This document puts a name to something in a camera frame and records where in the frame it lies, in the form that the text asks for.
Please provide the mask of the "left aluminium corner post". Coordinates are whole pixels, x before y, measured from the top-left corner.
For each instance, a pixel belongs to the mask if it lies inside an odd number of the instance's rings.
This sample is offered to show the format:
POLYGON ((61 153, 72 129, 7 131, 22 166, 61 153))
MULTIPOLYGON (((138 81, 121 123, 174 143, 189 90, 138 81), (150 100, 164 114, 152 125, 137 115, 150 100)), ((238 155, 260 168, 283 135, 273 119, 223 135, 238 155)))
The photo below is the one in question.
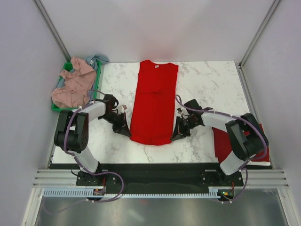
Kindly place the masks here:
POLYGON ((69 62, 71 60, 71 56, 70 56, 62 38, 60 37, 59 32, 57 31, 54 23, 52 22, 44 4, 42 3, 41 0, 33 0, 33 3, 35 5, 35 7, 37 8, 37 10, 39 11, 41 17, 43 18, 46 26, 48 27, 48 30, 50 31, 51 35, 53 36, 53 38, 54 38, 55 42, 57 43, 64 58, 66 59, 66 61, 69 62))

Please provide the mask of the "bright red t shirt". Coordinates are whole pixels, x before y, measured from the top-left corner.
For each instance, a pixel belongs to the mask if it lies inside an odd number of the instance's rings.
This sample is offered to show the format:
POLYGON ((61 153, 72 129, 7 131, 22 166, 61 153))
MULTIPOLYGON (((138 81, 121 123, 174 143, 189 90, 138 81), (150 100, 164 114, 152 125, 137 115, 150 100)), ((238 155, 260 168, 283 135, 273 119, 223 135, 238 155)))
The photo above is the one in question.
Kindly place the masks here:
POLYGON ((173 63, 140 63, 130 122, 132 141, 144 145, 171 143, 178 70, 173 63))

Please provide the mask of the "aluminium corner post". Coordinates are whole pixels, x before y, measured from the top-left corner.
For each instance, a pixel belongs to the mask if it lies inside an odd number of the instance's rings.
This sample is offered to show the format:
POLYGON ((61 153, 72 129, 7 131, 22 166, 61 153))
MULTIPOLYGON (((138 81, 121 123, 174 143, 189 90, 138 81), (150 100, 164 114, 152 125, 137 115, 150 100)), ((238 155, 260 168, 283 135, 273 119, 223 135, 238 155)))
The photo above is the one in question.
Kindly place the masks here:
POLYGON ((44 4, 42 3, 41 0, 33 0, 33 3, 35 5, 35 7, 37 8, 37 10, 39 11, 41 17, 43 18, 46 26, 48 27, 48 30, 50 31, 51 35, 53 36, 53 38, 54 38, 55 42, 57 43, 64 58, 66 59, 66 61, 69 62, 71 60, 71 56, 70 56, 62 38, 60 37, 59 32, 57 31, 54 23, 52 22, 44 4))
POLYGON ((267 28, 269 22, 271 21, 273 15, 277 11, 280 3, 282 0, 273 0, 272 4, 270 5, 267 13, 265 14, 262 22, 260 23, 259 28, 257 29, 255 35, 253 36, 248 48, 246 49, 246 52, 244 53, 242 59, 238 63, 238 67, 240 70, 244 67, 246 64, 248 58, 250 57, 250 54, 252 53, 254 47, 256 46, 257 42, 259 41, 260 37, 263 35, 265 29, 267 28))

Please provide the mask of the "folded dark red t shirt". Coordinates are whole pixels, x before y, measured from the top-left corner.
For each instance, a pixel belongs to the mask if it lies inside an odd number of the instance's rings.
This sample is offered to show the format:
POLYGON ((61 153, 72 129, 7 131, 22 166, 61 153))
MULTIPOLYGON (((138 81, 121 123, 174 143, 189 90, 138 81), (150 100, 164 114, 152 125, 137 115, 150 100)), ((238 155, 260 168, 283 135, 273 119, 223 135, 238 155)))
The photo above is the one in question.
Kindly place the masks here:
POLYGON ((270 163, 268 140, 260 124, 250 127, 230 121, 225 132, 214 129, 214 151, 220 163, 232 155, 240 161, 270 163))

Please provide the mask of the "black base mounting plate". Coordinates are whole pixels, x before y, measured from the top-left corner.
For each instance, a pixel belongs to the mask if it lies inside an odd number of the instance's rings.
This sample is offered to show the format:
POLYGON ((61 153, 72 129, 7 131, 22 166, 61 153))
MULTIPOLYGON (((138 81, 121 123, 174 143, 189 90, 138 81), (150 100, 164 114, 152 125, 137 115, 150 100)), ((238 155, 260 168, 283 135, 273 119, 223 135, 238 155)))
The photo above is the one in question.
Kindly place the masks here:
POLYGON ((240 172, 222 173, 218 163, 102 164, 92 176, 79 171, 77 186, 105 186, 109 194, 202 194, 212 186, 243 186, 240 172))

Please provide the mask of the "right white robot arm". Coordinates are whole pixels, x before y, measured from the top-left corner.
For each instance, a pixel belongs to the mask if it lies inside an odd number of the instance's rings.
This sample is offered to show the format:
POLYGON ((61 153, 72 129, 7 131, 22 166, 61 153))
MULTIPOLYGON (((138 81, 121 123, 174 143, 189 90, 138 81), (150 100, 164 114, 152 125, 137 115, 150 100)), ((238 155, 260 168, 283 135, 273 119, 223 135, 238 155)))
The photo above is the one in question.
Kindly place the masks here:
POLYGON ((176 117, 171 141, 189 137, 190 130, 197 126, 216 128, 228 134, 231 152, 220 163, 221 170, 215 174, 218 184, 227 185, 232 180, 232 174, 242 170, 250 161, 267 155, 268 139, 253 114, 235 116, 210 107, 202 108, 195 99, 185 104, 179 95, 175 99, 187 110, 188 115, 176 117))

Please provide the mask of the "aluminium frame rail front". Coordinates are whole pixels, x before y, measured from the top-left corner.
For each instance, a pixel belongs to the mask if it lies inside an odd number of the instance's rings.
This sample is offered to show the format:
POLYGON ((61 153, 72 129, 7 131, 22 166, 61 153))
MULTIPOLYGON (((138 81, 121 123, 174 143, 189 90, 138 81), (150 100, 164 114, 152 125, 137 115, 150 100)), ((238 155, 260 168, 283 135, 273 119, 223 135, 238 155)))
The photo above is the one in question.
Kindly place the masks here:
MULTIPOLYGON (((117 174, 105 175, 107 186, 120 185, 155 185, 180 184, 199 185, 204 187, 242 187, 248 188, 287 188, 288 182, 282 170, 249 169, 237 172, 232 176, 218 176, 215 170, 121 170, 117 174)), ((76 187, 100 186, 101 179, 82 176, 78 170, 71 172, 67 169, 38 170, 34 187, 76 187)))

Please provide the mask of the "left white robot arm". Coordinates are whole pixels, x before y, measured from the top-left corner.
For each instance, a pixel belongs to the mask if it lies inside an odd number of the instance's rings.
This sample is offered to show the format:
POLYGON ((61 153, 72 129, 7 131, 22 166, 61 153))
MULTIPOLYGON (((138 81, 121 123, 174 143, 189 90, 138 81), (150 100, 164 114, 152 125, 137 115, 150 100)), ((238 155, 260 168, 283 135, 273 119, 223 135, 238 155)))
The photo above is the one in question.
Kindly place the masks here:
POLYGON ((105 94, 103 99, 92 100, 78 109, 62 110, 59 113, 54 144, 74 158, 93 185, 99 185, 103 181, 103 173, 99 161, 88 148, 89 123, 95 119, 103 119, 112 125, 114 133, 131 137, 126 113, 118 110, 118 105, 114 95, 105 94))

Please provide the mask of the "pink t shirt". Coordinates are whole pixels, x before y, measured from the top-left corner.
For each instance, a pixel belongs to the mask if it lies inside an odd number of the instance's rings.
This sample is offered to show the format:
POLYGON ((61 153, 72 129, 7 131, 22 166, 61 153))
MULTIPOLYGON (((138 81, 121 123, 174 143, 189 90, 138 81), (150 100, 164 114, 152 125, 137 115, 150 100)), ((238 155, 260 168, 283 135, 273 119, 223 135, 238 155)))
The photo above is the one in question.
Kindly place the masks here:
POLYGON ((56 88, 51 94, 58 108, 77 108, 86 105, 90 97, 87 93, 96 79, 96 71, 85 60, 71 58, 73 72, 63 69, 60 76, 65 79, 64 86, 56 88))

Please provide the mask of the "right aluminium corner post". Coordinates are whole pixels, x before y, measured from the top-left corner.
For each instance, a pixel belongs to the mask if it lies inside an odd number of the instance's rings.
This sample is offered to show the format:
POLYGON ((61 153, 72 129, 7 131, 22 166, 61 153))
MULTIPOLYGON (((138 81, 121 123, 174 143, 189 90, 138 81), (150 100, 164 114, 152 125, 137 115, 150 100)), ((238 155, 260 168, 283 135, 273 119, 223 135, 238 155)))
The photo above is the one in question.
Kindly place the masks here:
POLYGON ((282 0, 273 0, 272 4, 270 5, 267 13, 265 14, 262 22, 260 23, 259 28, 257 29, 255 35, 253 36, 248 48, 246 49, 246 52, 244 53, 242 59, 238 63, 238 67, 240 70, 244 67, 246 64, 248 58, 250 57, 250 54, 252 53, 254 47, 256 46, 257 42, 259 41, 260 37, 263 35, 265 29, 267 28, 269 22, 271 21, 273 15, 277 11, 280 3, 282 0))

